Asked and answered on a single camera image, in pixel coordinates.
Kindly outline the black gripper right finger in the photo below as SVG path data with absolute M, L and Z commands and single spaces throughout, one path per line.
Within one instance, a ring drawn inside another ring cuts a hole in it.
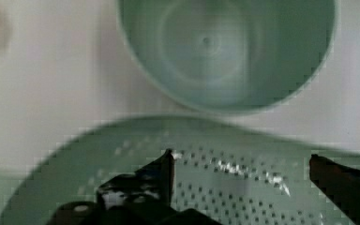
M 360 170 L 313 154 L 310 181 L 355 225 L 360 225 Z

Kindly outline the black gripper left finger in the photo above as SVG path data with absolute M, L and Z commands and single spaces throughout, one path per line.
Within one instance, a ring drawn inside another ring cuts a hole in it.
M 142 166 L 136 172 L 122 173 L 100 185 L 96 191 L 97 203 L 103 208 L 138 203 L 142 199 L 169 205 L 173 195 L 173 150 Z

